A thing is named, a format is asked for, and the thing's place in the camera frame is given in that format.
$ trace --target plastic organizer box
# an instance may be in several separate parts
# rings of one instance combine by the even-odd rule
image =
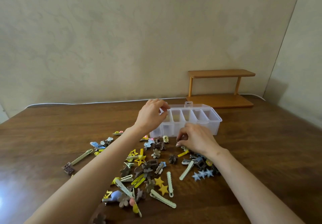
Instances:
[[[219,124],[223,121],[217,112],[204,104],[194,105],[187,101],[184,105],[169,105],[168,115],[159,127],[150,132],[150,137],[178,136],[179,130],[189,122],[199,124],[210,129],[213,135],[218,132]]]

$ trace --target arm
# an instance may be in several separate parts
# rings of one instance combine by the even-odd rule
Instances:
[[[135,124],[70,178],[25,223],[87,223],[135,144],[167,116],[163,100],[149,100]]]
[[[183,135],[188,139],[176,146],[184,145],[215,164],[252,223],[304,223],[227,149],[220,147],[209,129],[187,123],[177,139]]]

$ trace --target wooden shelf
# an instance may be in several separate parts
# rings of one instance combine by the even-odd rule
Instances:
[[[238,94],[238,88],[242,77],[253,77],[255,73],[244,69],[189,71],[190,85],[188,101],[194,104],[205,104],[213,108],[238,108],[252,107],[253,103]],[[192,84],[194,78],[238,78],[233,94],[203,94],[192,95]]]
[[[191,78],[237,78],[253,77],[255,73],[243,69],[189,71]]]
[[[241,108],[254,105],[239,94],[203,94],[186,98],[187,101],[192,101],[194,104],[205,104],[213,108]]]

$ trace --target hand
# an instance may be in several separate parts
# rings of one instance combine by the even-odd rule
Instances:
[[[163,122],[168,115],[168,109],[170,109],[170,106],[164,100],[148,100],[139,111],[139,115],[134,126],[146,135],[156,129],[161,122]]]
[[[186,123],[185,126],[180,129],[177,140],[180,141],[177,142],[176,147],[186,146],[188,149],[202,154],[207,158],[214,150],[217,151],[221,148],[213,138],[211,131],[198,124]]]

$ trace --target shelf leg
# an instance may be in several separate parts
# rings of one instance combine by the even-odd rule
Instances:
[[[190,78],[190,84],[189,84],[189,97],[191,97],[191,92],[192,92],[192,81],[193,81],[193,78]]]
[[[238,77],[238,79],[237,79],[237,83],[236,83],[236,87],[235,87],[234,95],[236,95],[236,94],[238,93],[240,80],[241,80],[241,77]]]

